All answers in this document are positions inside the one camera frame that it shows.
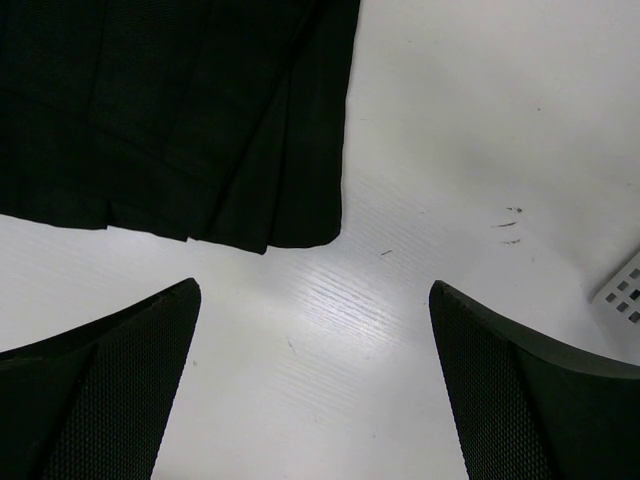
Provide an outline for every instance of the white table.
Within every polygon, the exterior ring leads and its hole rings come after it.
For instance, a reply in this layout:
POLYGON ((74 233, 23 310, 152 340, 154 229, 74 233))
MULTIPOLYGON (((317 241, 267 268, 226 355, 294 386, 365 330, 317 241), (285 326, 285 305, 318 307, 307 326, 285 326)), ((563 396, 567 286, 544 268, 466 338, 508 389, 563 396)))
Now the white table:
POLYGON ((466 478, 435 279, 640 362, 640 326, 588 305, 640 244, 638 24, 632 0, 365 0, 335 243, 260 257, 0 217, 0 348, 193 276, 154 479, 466 478))

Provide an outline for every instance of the scratch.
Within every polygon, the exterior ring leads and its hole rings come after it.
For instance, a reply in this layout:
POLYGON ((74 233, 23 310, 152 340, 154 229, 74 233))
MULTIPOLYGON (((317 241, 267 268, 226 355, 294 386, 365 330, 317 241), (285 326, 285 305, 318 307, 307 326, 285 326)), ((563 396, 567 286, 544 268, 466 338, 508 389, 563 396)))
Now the scratch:
POLYGON ((491 228, 513 227, 518 222, 503 223, 502 225, 493 225, 491 228))
POLYGON ((293 345, 291 345, 291 340, 289 340, 289 337, 287 337, 287 343, 289 344, 289 347, 291 347, 291 351, 297 355, 298 352, 296 352, 296 349, 293 348, 293 345))

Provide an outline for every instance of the black fabric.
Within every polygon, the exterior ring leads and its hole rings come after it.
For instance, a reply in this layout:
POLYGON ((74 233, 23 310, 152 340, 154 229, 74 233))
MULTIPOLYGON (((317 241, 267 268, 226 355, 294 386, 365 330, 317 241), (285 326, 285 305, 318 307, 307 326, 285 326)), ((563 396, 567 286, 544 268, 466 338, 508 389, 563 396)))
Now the black fabric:
POLYGON ((640 367, 553 340, 442 282, 430 308, 469 478, 640 478, 640 367))
POLYGON ((0 5, 0 213, 259 253, 338 235, 359 0, 0 5))
POLYGON ((149 479, 194 333, 185 280, 0 354, 0 477, 149 479))

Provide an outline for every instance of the dark stain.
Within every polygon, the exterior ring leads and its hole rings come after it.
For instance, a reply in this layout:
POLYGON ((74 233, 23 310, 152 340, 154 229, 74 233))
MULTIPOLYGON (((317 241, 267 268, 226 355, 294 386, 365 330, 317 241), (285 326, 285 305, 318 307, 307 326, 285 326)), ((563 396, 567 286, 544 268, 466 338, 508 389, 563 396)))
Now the dark stain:
POLYGON ((502 225, 493 225, 491 228, 513 227, 518 222, 503 223, 502 225))
POLYGON ((289 337, 287 337, 287 343, 289 344, 289 347, 291 348, 291 351, 297 355, 298 352, 296 352, 296 349, 293 348, 293 345, 291 345, 291 340, 289 340, 289 337))

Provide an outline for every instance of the perforated white plastic object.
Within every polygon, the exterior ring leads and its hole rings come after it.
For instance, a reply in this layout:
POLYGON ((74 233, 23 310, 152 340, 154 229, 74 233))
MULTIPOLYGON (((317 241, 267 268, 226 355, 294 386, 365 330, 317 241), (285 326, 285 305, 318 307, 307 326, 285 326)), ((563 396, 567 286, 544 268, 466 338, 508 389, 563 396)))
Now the perforated white plastic object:
POLYGON ((640 253, 600 290, 593 304, 609 317, 638 323, 640 320, 640 253))

